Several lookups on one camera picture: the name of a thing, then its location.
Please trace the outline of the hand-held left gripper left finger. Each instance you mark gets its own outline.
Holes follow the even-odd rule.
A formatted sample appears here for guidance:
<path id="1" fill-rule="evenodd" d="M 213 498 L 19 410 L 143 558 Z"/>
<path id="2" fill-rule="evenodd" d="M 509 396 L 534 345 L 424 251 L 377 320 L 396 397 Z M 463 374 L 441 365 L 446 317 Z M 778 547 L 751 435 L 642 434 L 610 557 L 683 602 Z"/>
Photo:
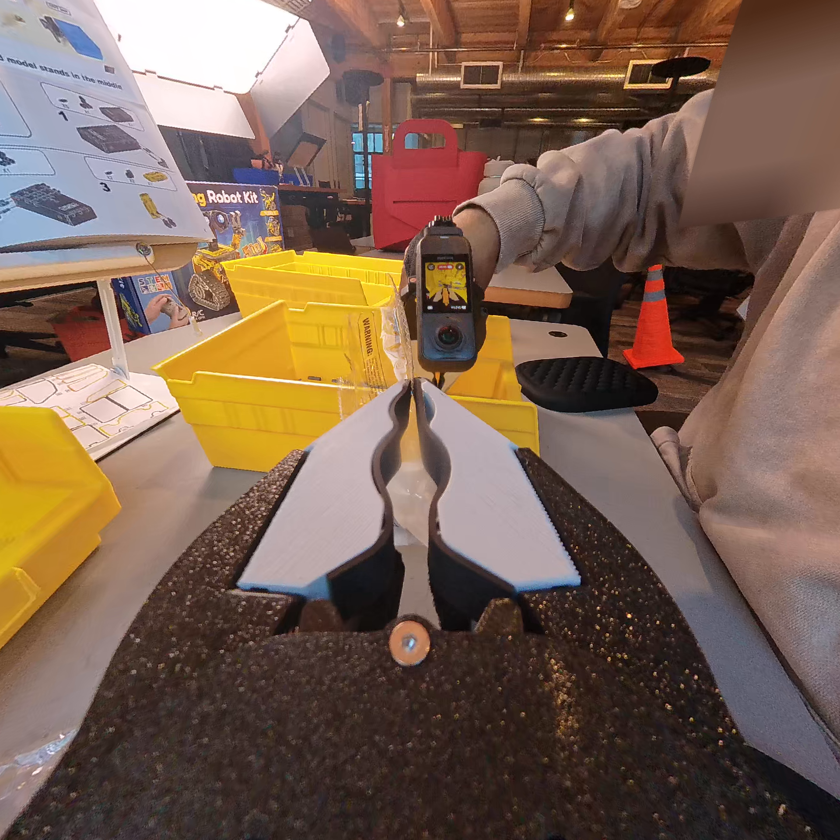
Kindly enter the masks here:
<path id="1" fill-rule="evenodd" d="M 319 437 L 239 577 L 243 591 L 378 600 L 397 572 L 387 484 L 412 400 L 399 382 Z"/>

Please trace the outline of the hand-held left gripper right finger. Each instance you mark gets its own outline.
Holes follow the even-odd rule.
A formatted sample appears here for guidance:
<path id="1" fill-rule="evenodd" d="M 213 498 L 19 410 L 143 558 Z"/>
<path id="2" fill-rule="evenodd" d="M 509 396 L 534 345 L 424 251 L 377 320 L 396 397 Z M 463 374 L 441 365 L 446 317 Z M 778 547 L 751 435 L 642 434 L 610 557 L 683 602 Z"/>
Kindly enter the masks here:
<path id="1" fill-rule="evenodd" d="M 581 575 L 518 447 L 426 380 L 415 381 L 423 464 L 436 486 L 428 572 L 446 603 L 576 587 Z"/>

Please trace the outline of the small clear bag white label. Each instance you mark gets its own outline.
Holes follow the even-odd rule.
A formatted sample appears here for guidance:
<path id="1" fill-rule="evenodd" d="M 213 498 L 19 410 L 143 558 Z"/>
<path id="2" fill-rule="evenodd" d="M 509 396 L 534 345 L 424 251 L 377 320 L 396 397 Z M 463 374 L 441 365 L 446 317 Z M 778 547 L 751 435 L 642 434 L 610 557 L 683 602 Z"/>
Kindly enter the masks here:
<path id="1" fill-rule="evenodd" d="M 396 382 L 414 372 L 406 315 L 396 287 L 360 283 L 366 306 L 352 308 L 342 326 L 341 345 L 348 370 L 335 381 L 340 420 L 346 420 Z M 434 483 L 419 447 L 413 403 L 401 446 L 401 464 L 387 486 L 393 508 L 393 541 L 404 568 L 398 615 L 416 614 L 432 627 L 440 622 L 427 576 L 427 517 Z"/>

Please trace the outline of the yellow bin with bricks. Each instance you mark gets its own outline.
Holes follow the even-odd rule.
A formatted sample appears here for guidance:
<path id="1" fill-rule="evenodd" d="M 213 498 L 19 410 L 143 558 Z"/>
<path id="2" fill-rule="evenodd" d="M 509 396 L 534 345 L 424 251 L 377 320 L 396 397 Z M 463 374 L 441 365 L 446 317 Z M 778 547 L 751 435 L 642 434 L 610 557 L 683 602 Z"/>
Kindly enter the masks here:
<path id="1" fill-rule="evenodd" d="M 154 367 L 213 466 L 269 471 L 341 422 L 352 308 L 277 301 Z"/>
<path id="2" fill-rule="evenodd" d="M 303 309 L 309 303 L 381 307 L 401 283 L 396 259 L 291 250 L 226 264 L 238 308 L 247 317 L 277 301 Z"/>

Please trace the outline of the yellow storage bin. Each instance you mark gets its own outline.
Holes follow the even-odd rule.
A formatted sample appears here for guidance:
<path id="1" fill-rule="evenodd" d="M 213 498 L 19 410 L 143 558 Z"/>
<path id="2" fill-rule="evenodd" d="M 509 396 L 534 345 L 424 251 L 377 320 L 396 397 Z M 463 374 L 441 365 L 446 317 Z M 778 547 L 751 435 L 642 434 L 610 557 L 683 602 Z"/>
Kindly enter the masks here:
<path id="1" fill-rule="evenodd" d="M 121 507 L 58 414 L 1 409 L 1 645 L 99 546 Z"/>

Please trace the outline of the person's right forearm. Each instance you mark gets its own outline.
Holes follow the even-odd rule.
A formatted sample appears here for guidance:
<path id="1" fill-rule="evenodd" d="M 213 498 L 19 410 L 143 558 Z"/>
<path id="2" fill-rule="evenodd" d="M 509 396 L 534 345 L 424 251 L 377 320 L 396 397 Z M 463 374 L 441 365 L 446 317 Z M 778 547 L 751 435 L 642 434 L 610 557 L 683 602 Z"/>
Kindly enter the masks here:
<path id="1" fill-rule="evenodd" d="M 605 131 L 537 166 L 513 165 L 493 191 L 457 214 L 488 216 L 498 238 L 497 270 L 519 261 L 535 270 L 576 270 L 611 259 L 626 272 L 663 263 L 695 270 L 757 273 L 785 218 L 681 227 L 679 217 L 713 90 L 640 129 Z"/>

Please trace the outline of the wooden edged background desk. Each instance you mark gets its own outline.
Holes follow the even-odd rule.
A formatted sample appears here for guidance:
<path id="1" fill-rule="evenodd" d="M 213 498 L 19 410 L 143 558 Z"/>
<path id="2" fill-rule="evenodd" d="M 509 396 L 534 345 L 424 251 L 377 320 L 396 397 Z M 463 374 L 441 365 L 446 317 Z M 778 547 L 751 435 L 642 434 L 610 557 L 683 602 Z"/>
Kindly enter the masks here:
<path id="1" fill-rule="evenodd" d="M 486 304 L 553 310 L 568 308 L 572 298 L 572 289 L 554 266 L 530 271 L 510 265 L 493 276 L 484 293 Z"/>

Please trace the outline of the grey desk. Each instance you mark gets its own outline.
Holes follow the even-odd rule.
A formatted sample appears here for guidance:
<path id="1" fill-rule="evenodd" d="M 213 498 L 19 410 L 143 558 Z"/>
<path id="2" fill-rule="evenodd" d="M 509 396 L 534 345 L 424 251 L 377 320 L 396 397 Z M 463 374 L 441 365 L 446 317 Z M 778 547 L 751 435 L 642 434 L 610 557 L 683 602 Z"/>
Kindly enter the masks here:
<path id="1" fill-rule="evenodd" d="M 2 650 L 2 759 L 77 734 L 3 838 L 838 838 L 838 756 L 633 412 L 539 411 L 582 595 L 523 633 L 298 631 L 198 572 L 277 479 L 176 415 L 101 463 L 101 547 Z"/>

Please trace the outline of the person's right hand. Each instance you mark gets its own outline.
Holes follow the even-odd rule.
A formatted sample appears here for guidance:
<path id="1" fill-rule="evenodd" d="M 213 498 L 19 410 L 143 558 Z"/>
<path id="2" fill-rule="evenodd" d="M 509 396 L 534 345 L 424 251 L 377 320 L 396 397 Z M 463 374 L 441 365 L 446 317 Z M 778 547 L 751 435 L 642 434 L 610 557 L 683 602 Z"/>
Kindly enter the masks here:
<path id="1" fill-rule="evenodd" d="M 474 280 L 485 291 L 496 273 L 500 257 L 501 242 L 497 225 L 480 206 L 468 206 L 456 211 L 453 221 L 469 242 Z"/>

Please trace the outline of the orange traffic cone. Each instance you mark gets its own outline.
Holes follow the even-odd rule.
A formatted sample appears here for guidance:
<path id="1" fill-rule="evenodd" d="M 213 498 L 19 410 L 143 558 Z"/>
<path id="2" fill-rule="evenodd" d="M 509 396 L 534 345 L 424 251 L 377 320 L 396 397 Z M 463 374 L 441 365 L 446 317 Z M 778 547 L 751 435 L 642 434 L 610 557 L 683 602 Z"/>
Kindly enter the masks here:
<path id="1" fill-rule="evenodd" d="M 654 265 L 647 270 L 633 346 L 625 350 L 623 356 L 637 371 L 685 362 L 671 338 L 662 265 Z"/>

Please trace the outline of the printed toy box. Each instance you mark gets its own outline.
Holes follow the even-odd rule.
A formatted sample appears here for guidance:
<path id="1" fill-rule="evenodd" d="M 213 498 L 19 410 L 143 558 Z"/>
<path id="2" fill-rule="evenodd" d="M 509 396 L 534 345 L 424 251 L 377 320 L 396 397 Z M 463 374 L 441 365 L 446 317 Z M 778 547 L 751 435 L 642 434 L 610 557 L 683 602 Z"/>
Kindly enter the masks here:
<path id="1" fill-rule="evenodd" d="M 226 266 L 283 248 L 273 185 L 187 182 L 211 229 L 180 269 L 114 279 L 112 287 L 132 334 L 153 334 L 238 311 Z"/>

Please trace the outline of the white printed sheet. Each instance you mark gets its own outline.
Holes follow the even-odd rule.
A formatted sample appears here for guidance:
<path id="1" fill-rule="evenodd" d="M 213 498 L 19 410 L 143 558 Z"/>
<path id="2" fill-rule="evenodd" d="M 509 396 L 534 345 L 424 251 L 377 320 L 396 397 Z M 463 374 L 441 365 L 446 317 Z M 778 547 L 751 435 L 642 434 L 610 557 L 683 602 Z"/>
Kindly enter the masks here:
<path id="1" fill-rule="evenodd" d="M 159 376 L 124 375 L 100 364 L 5 385 L 1 405 L 50 408 L 94 460 L 179 412 Z"/>

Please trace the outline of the black round lamp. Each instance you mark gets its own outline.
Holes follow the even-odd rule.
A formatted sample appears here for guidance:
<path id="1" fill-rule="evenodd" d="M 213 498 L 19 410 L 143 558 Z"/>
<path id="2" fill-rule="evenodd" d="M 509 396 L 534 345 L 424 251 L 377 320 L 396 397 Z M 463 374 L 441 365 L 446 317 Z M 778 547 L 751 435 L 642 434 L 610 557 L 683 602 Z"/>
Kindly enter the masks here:
<path id="1" fill-rule="evenodd" d="M 659 79 L 677 81 L 685 77 L 693 77 L 706 72 L 711 66 L 711 60 L 702 56 L 677 56 L 663 59 L 654 63 L 650 69 L 650 76 Z"/>

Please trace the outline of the white studio softbox light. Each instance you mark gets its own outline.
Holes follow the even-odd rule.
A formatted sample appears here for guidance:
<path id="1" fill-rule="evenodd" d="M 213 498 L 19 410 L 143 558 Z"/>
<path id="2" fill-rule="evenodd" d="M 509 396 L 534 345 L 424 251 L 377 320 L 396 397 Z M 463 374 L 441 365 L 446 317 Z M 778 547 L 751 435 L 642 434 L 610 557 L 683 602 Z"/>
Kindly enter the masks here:
<path id="1" fill-rule="evenodd" d="M 163 127 L 253 140 L 242 98 L 273 135 L 329 77 L 308 21 L 257 1 L 97 1 Z"/>

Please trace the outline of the instruction booklet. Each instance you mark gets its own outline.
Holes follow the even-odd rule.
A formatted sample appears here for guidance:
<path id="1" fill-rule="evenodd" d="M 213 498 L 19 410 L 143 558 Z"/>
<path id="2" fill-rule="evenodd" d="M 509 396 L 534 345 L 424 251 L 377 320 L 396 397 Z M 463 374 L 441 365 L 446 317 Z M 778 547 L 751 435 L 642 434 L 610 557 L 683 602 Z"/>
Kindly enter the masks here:
<path id="1" fill-rule="evenodd" d="M 1 2 L 2 251 L 209 226 L 96 4 Z"/>

